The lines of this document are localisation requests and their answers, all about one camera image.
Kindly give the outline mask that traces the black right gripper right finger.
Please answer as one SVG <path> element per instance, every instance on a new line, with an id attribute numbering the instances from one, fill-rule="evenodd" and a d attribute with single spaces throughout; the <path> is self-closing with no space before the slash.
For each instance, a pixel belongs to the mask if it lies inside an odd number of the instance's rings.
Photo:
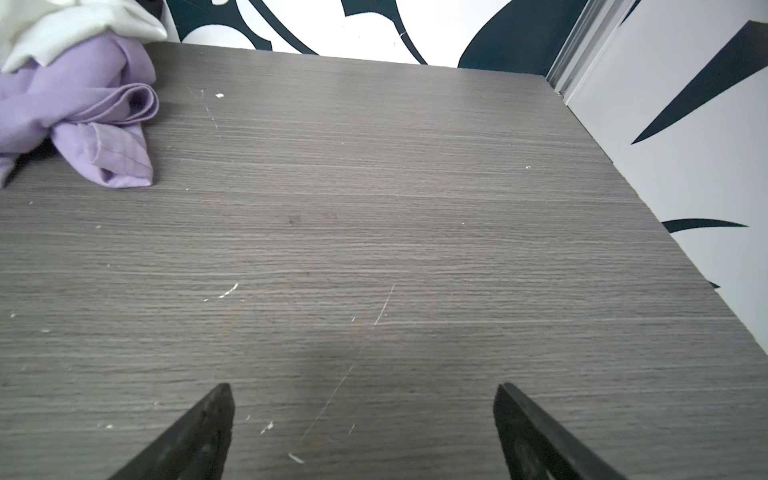
<path id="1" fill-rule="evenodd" d="M 511 383 L 498 386 L 493 415 L 512 479 L 624 477 Z"/>

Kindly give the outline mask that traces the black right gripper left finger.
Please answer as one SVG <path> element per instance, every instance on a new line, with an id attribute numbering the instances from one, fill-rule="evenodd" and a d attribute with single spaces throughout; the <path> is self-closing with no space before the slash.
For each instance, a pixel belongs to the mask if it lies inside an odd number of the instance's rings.
<path id="1" fill-rule="evenodd" d="M 232 440 L 234 413 L 230 385 L 217 385 L 111 479 L 219 480 Z"/>

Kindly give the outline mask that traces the purple cloth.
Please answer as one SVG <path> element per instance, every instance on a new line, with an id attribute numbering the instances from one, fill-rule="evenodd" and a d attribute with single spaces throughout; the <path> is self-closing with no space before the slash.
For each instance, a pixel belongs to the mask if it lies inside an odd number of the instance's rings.
<path id="1" fill-rule="evenodd" d="M 28 61 L 1 77 L 1 177 L 49 140 L 84 178 L 109 188 L 152 184 L 142 122 L 159 100 L 156 75 L 136 39 L 106 32 L 43 66 Z"/>

